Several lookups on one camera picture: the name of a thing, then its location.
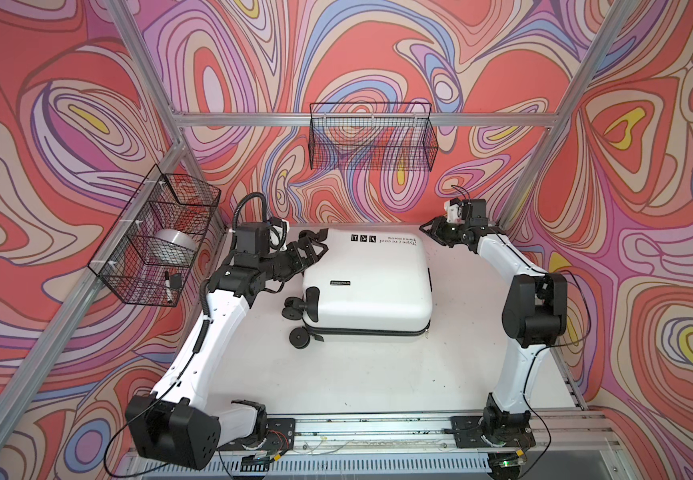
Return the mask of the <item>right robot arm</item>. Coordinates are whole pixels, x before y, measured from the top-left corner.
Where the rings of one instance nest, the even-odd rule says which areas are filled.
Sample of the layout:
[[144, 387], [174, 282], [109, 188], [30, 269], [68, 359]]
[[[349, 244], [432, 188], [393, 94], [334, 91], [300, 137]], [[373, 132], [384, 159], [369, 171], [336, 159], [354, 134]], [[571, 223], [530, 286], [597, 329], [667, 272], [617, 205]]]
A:
[[442, 246], [467, 247], [508, 284], [501, 324], [509, 343], [498, 382], [474, 428], [486, 444], [500, 447], [527, 433], [538, 368], [566, 332], [567, 281], [528, 260], [491, 227], [485, 200], [453, 198], [444, 210], [419, 230]]

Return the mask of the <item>black suitcase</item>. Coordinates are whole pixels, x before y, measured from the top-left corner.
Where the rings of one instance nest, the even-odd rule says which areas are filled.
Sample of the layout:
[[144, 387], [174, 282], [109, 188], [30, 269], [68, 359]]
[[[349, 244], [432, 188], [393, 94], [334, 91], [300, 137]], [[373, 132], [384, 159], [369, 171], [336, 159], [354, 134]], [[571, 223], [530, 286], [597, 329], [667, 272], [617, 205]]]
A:
[[330, 229], [328, 252], [302, 274], [302, 295], [282, 317], [299, 321], [296, 349], [330, 338], [416, 338], [432, 320], [432, 283], [422, 240], [391, 231]]

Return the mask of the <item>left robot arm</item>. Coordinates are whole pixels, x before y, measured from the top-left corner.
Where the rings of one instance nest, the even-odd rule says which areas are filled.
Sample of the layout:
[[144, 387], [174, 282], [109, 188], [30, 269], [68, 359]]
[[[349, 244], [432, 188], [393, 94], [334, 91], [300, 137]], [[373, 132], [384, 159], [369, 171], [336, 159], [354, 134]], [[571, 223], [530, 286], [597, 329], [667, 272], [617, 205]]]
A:
[[230, 252], [200, 287], [200, 319], [152, 392], [132, 397], [124, 417], [136, 453], [146, 459], [202, 470], [234, 441], [260, 445], [268, 437], [264, 404], [232, 400], [206, 413], [210, 380], [232, 336], [268, 283], [280, 285], [328, 252], [328, 230], [304, 230], [286, 241], [282, 220], [244, 223], [232, 230]]

